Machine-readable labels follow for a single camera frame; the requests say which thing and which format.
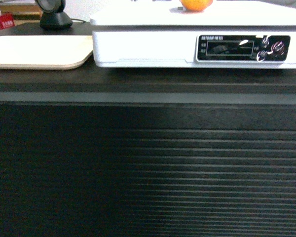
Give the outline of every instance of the dark wooden surface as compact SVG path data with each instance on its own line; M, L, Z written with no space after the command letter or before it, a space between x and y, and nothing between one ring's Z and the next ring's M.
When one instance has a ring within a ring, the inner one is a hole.
M45 31L26 23L3 35L90 35L89 23L64 31ZM296 70L99 68L91 56L68 71L0 70L0 91L296 93Z

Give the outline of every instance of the cutting board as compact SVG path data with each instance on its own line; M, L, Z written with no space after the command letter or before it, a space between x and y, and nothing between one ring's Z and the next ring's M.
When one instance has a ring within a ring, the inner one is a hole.
M0 36L0 69L74 69L92 52L92 36Z

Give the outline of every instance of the cable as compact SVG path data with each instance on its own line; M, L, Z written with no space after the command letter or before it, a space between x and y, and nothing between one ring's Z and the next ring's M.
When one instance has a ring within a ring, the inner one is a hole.
M81 22L83 22L83 23L86 23L86 21L85 20L81 20L81 19L75 19L75 18L71 18L73 21L81 21Z

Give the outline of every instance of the control panel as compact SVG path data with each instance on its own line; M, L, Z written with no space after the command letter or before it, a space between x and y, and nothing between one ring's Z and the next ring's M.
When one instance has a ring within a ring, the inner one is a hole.
M290 41L290 36L199 36L196 61L285 61Z

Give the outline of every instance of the ridged panel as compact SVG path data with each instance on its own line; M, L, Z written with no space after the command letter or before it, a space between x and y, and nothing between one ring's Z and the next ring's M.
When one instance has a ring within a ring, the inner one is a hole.
M296 237L296 131L106 134L128 223L121 234Z
M150 109L0 112L0 236L296 237L296 110Z

